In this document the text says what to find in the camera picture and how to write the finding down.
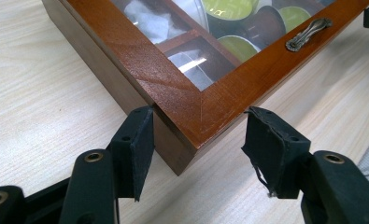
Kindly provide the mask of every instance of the table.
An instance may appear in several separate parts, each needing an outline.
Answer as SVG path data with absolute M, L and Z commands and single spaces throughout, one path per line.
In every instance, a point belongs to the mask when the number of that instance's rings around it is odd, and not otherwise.
M 258 106 L 312 141 L 359 162 L 369 146 L 369 29 L 357 18 Z M 70 176 L 83 151 L 105 148 L 126 115 L 39 0 L 0 1 L 0 186 L 25 195 Z M 121 223 L 303 223 L 300 200 L 269 199 L 241 151 L 246 121 L 181 176 L 154 153 L 140 203 Z

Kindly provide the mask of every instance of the wooden box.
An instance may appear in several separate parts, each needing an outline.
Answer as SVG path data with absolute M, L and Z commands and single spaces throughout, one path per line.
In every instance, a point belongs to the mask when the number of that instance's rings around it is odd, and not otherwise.
M 114 0 L 43 0 L 50 18 L 126 112 L 153 105 L 156 150 L 180 175 L 213 141 L 242 119 L 279 83 L 306 63 L 356 18 L 369 0 L 335 0 L 244 63 L 171 0 L 149 0 L 172 13 L 185 33 L 152 44 L 116 7 Z M 316 18 L 333 26 L 298 52 L 285 43 Z M 180 48 L 205 48 L 213 84 L 198 89 L 166 56 Z

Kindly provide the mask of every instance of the glass lid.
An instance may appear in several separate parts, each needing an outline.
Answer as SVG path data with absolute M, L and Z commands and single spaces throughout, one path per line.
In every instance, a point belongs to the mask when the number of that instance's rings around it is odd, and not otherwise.
M 200 91 L 334 0 L 111 0 Z

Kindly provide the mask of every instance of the metal clasp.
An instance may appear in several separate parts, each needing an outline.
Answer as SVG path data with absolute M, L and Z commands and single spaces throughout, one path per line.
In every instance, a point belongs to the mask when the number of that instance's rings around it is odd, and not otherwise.
M 333 22 L 327 18 L 321 18 L 312 21 L 304 31 L 286 42 L 286 48 L 289 51 L 297 52 L 306 42 L 308 42 L 310 36 L 332 25 Z

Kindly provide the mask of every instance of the wooden frame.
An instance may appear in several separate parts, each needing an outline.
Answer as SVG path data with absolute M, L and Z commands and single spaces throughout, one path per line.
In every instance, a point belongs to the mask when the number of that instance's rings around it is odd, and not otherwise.
M 201 149 L 206 151 L 240 119 L 249 105 L 259 102 L 338 35 L 369 5 L 369 0 L 335 0 L 310 19 L 326 17 L 334 25 L 314 35 L 299 52 L 287 51 L 285 43 L 304 30 L 310 20 L 204 91 L 185 78 L 109 0 L 43 3 L 51 19 L 126 113 L 141 105 L 155 106 L 156 149 L 179 175 L 196 155 L 199 158 Z

